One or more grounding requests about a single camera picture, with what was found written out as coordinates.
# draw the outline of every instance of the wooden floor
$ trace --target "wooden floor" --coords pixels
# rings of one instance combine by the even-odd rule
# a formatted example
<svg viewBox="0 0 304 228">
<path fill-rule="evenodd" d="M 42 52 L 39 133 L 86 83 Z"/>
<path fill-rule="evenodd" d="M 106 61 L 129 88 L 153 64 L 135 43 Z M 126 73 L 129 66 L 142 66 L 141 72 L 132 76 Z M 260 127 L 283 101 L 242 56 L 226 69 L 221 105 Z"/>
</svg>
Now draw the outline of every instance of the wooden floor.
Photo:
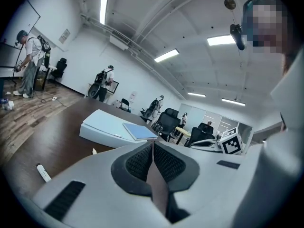
<svg viewBox="0 0 304 228">
<path fill-rule="evenodd" d="M 33 98 L 25 99 L 22 96 L 14 96 L 13 91 L 18 89 L 21 81 L 16 81 L 17 87 L 11 81 L 5 81 L 4 92 L 11 92 L 11 95 L 4 95 L 5 98 L 14 102 L 14 110 L 6 111 L 0 109 L 0 166 L 9 161 L 16 150 L 29 138 L 36 128 L 39 128 L 48 118 L 63 111 L 83 98 L 78 93 L 62 86 L 55 86 L 47 83 L 45 92 L 36 92 Z M 52 95 L 58 100 L 52 101 Z"/>
</svg>

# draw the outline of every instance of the cap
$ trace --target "cap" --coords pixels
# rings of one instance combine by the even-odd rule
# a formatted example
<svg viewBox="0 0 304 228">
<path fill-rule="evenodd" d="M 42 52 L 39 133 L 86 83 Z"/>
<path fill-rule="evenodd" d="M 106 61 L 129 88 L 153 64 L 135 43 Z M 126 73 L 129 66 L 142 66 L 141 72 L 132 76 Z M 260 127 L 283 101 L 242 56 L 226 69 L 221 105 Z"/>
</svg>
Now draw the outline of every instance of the cap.
<svg viewBox="0 0 304 228">
<path fill-rule="evenodd" d="M 19 31 L 16 40 L 20 43 L 22 37 L 27 36 L 27 35 L 28 35 L 28 33 L 26 31 L 21 30 L 21 31 Z"/>
</svg>

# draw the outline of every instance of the bottle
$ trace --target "bottle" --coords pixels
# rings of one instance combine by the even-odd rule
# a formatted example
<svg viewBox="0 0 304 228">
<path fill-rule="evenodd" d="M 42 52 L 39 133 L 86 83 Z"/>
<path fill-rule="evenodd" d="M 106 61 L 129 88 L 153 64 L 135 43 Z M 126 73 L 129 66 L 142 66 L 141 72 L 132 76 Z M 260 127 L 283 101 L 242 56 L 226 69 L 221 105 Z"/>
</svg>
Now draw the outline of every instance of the bottle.
<svg viewBox="0 0 304 228">
<path fill-rule="evenodd" d="M 9 102 L 9 100 L 8 99 L 0 99 L 0 103 L 1 104 L 6 104 L 7 102 Z"/>
</svg>

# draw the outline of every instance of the shoe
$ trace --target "shoe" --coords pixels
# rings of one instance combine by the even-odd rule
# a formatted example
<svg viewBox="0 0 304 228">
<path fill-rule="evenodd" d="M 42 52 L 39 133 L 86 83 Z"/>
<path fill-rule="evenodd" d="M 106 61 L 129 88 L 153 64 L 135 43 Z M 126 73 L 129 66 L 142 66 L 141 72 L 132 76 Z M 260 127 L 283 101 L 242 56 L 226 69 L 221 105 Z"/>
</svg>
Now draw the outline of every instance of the shoe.
<svg viewBox="0 0 304 228">
<path fill-rule="evenodd" d="M 16 96 L 18 96 L 18 95 L 22 95 L 22 94 L 20 94 L 20 93 L 19 93 L 19 91 L 18 91 L 18 90 L 15 90 L 15 91 L 13 92 L 13 94 L 14 94 L 14 95 L 16 95 Z"/>
</svg>

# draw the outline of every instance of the white box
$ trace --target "white box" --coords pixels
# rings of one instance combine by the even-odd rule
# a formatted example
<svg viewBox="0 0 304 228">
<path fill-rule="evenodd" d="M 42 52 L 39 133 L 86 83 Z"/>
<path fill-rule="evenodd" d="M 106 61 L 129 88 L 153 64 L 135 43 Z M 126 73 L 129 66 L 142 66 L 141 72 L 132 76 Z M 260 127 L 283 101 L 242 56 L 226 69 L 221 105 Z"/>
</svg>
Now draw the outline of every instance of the white box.
<svg viewBox="0 0 304 228">
<path fill-rule="evenodd" d="M 147 142 L 146 140 L 134 140 L 123 123 L 133 124 L 102 110 L 96 110 L 81 124 L 79 136 L 112 148 Z"/>
<path fill-rule="evenodd" d="M 243 141 L 237 127 L 225 131 L 219 143 L 223 153 L 238 154 L 242 152 Z"/>
</svg>

